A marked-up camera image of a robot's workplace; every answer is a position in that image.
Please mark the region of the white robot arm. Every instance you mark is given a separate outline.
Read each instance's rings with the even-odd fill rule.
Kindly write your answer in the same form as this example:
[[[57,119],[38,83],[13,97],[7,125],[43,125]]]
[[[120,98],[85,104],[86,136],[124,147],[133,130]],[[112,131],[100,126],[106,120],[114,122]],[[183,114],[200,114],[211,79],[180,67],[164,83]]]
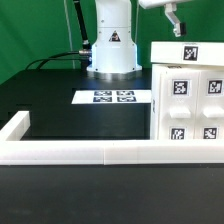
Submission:
[[[176,37],[186,34],[186,24],[175,15],[177,4],[189,0],[138,0],[143,9],[164,7]],[[137,45],[131,37],[130,0],[95,0],[97,39],[91,49],[87,75],[104,80],[127,80],[136,77],[142,66],[137,62]]]

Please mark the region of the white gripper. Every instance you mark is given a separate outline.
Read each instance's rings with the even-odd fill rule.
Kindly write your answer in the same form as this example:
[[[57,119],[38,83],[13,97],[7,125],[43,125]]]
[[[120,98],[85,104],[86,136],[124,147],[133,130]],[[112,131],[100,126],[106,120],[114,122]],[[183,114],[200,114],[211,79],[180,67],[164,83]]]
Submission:
[[[177,4],[189,1],[191,0],[138,0],[138,3],[143,9],[164,6],[165,15],[173,25],[174,35],[181,37],[186,34],[186,23],[181,22],[175,12],[177,11]]]

